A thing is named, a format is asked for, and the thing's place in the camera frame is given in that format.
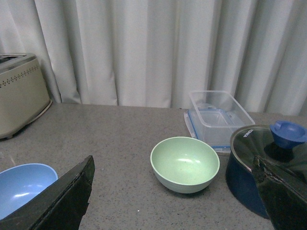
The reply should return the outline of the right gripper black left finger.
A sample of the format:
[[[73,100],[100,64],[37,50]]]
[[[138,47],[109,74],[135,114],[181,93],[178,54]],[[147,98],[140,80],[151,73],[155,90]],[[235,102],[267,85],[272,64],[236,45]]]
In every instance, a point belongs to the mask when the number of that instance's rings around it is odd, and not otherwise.
[[[88,208],[94,179],[89,155],[62,177],[0,221],[2,230],[77,230]]]

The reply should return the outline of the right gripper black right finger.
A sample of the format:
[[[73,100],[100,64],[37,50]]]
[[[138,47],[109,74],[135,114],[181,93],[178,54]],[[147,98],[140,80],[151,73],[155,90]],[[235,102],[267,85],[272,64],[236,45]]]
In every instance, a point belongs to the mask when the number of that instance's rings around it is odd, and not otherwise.
[[[294,173],[260,156],[253,160],[253,177],[276,230],[307,228],[307,184]]]

